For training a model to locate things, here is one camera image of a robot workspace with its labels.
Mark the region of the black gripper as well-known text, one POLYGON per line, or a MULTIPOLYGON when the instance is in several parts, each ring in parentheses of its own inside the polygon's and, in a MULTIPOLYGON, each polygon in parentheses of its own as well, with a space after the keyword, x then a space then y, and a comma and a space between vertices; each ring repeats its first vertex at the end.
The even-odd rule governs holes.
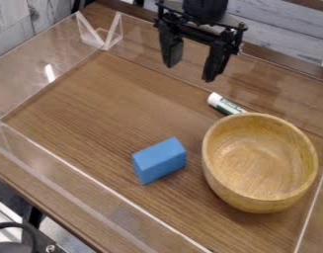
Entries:
POLYGON ((161 61, 166 68, 174 67, 181 60, 182 39, 178 33, 193 41, 210 43, 201 79, 212 82, 222 73, 231 54, 237 54, 243 34, 248 29, 244 22, 226 13, 228 0, 156 0, 160 27, 161 61))

